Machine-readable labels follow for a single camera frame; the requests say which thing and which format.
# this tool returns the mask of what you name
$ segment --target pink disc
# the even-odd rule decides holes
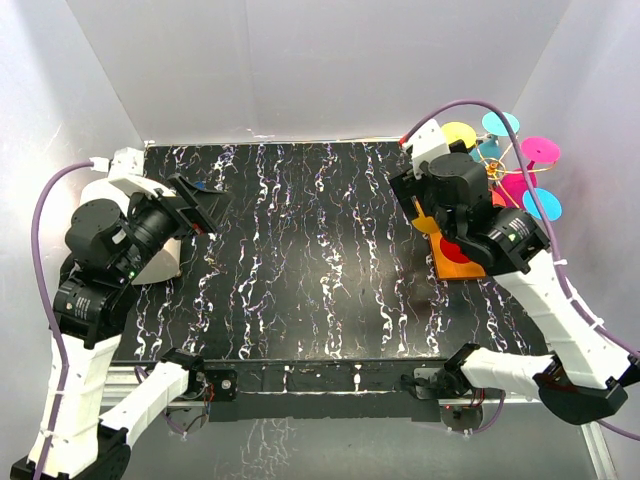
[[[560,147],[548,138],[529,137],[522,142],[520,148],[535,163],[556,163],[560,158]]]
[[[538,186],[538,179],[536,178],[535,173],[530,173],[531,181],[533,182],[533,186]],[[505,194],[502,188],[497,187],[497,192],[504,198],[504,201],[507,204],[507,207],[519,207],[522,208],[522,196],[524,192],[527,191],[527,183],[524,181],[524,175],[522,173],[510,173],[505,175],[502,179],[502,187],[509,192],[509,195],[518,203],[515,205],[509,195]]]

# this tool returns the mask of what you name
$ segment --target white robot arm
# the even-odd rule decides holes
[[[551,352],[512,355],[467,344],[428,385],[450,395],[496,388],[536,398],[576,425],[616,413],[627,399],[624,387],[640,381],[638,359],[604,338],[573,308],[547,251],[549,240],[535,220],[522,210],[493,206],[485,168],[461,141],[447,145],[435,120],[426,121],[403,143],[412,167],[390,184],[405,215],[417,218],[418,204],[433,217],[447,240],[520,302]],[[588,310],[575,290],[573,294]]]
[[[137,175],[111,175],[109,183],[129,199],[126,212],[109,198],[74,212],[65,236],[73,268],[61,275],[52,305],[67,358],[63,363],[53,342],[40,431],[29,455],[13,465],[12,479],[120,478],[131,446],[151,421],[176,397],[203,390],[203,359],[173,349],[99,417],[107,370],[137,296],[133,282],[168,240],[214,233],[231,201],[228,193],[198,188],[179,175],[168,182],[172,189]]]

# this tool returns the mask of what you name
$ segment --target cable connector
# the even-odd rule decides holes
[[[93,162],[91,170],[95,172],[109,173],[109,168],[111,167],[111,160],[109,158],[91,157],[89,160]]]

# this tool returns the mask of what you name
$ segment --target black marbled tabletop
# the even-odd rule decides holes
[[[149,178],[235,200],[218,234],[183,242],[181,277],[141,288],[117,358],[447,357],[468,341],[545,353],[491,279],[436,280],[387,181],[407,165],[395,143],[150,148]]]

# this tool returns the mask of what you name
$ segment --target cable tie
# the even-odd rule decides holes
[[[604,325],[604,320],[601,317],[596,317],[594,315],[593,324],[589,325],[589,328],[591,330],[595,330],[596,328],[601,327],[602,325]]]

